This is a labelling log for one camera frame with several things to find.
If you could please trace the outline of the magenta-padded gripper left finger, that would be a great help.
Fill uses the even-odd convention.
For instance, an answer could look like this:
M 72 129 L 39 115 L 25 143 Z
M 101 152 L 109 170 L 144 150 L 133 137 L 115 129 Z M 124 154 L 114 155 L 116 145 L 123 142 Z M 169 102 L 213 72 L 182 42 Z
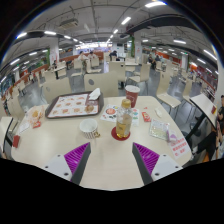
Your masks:
M 79 185 L 90 154 L 91 145 L 87 142 L 64 155 L 56 154 L 43 166 L 43 169 Z

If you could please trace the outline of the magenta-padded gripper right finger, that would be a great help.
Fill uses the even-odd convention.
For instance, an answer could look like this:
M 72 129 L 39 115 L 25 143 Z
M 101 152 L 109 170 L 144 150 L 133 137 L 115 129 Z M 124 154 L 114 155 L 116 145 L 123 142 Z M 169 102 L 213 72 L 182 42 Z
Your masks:
M 142 181 L 145 185 L 182 169 L 182 166 L 169 155 L 159 155 L 138 143 L 133 144 L 132 153 L 135 157 Z

